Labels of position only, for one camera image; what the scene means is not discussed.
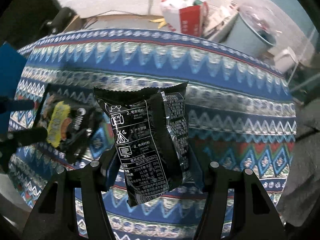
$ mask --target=yellow object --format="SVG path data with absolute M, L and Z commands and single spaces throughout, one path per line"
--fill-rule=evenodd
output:
M 166 25 L 167 25 L 167 22 L 165 21 L 164 18 L 156 19 L 156 20 L 150 20 L 150 22 L 159 23 L 158 29 L 161 29 L 163 26 L 166 26 Z
M 53 147 L 58 147 L 61 140 L 61 127 L 64 120 L 70 113 L 70 106 L 65 105 L 63 101 L 57 103 L 54 107 L 51 120 L 48 125 L 47 142 L 51 143 Z

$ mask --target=colorful snack bag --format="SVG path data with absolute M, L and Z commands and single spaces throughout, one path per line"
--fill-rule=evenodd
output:
M 103 119 L 100 108 L 49 92 L 44 96 L 34 127 L 48 130 L 47 142 L 75 163 Z

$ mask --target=wine glass icon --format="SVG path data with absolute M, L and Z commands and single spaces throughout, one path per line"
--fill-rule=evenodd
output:
M 118 111 L 120 111 L 121 106 L 111 106 L 110 112 L 112 112 L 112 110 L 115 110 L 115 109 L 118 109 Z

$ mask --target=metal screw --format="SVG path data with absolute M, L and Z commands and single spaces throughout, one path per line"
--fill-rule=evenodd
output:
M 64 172 L 64 167 L 60 166 L 60 167 L 57 168 L 57 173 L 58 174 L 61 174 L 63 172 Z
M 99 161 L 92 161 L 91 163 L 90 163 L 90 166 L 91 167 L 97 167 L 97 166 L 99 166 Z
M 211 162 L 211 163 L 210 163 L 210 166 L 213 167 L 213 168 L 218 168 L 218 167 L 219 167 L 219 163 L 217 163 L 217 162 Z
M 251 175 L 253 173 L 251 169 L 245 169 L 244 172 L 248 175 Z
M 90 135 L 92 135 L 92 129 L 88 128 L 87 129 L 87 137 L 89 137 Z

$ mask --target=snack package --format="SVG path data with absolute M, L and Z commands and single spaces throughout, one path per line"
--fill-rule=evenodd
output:
M 88 147 L 103 119 L 100 108 L 48 92 L 41 103 L 34 127 L 48 130 L 47 142 L 75 163 Z
M 173 190 L 187 177 L 188 144 L 185 146 L 182 138 L 188 137 L 188 122 L 184 114 L 177 112 L 180 107 L 180 113 L 184 113 L 186 86 L 183 83 L 167 89 L 139 91 L 94 89 L 97 102 L 111 119 L 130 207 Z M 172 95 L 180 92 L 181 98 L 174 99 L 183 100 L 183 107 L 181 101 L 178 106 L 170 95 L 167 98 L 166 92 Z

